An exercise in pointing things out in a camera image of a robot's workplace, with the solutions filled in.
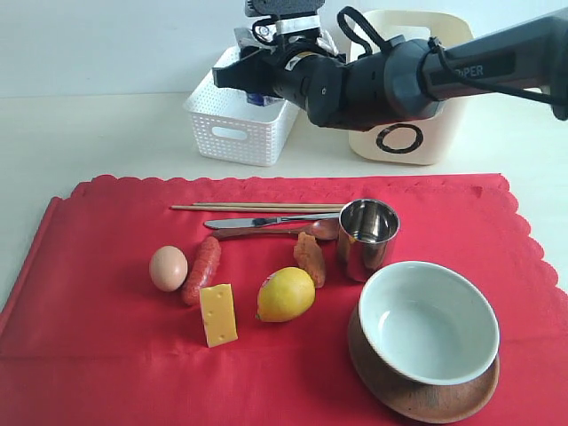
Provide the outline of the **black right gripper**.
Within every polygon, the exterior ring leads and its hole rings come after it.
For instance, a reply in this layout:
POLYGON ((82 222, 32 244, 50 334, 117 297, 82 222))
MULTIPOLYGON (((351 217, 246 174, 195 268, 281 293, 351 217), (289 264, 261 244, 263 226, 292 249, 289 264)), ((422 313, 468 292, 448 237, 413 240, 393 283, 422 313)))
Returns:
POLYGON ((343 64, 346 56, 328 53, 307 43, 289 44, 270 52, 256 51, 227 67, 213 67, 218 88, 260 93, 283 98, 304 108, 308 85, 320 64, 343 64))

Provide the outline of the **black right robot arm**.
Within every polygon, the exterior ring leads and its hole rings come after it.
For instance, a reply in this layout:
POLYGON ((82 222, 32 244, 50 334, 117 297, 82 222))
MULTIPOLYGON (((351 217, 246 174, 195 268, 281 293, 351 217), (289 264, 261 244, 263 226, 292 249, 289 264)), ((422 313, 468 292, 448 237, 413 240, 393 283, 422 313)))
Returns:
POLYGON ((434 117, 448 99, 500 93, 551 107, 567 117, 567 12, 558 10, 447 48, 435 36, 382 37, 352 7, 337 13, 340 29, 363 53, 352 62, 317 43, 318 28, 288 32, 316 16, 317 1, 253 1, 249 12, 276 34, 227 67, 214 84, 285 99, 311 123, 340 130, 434 117))

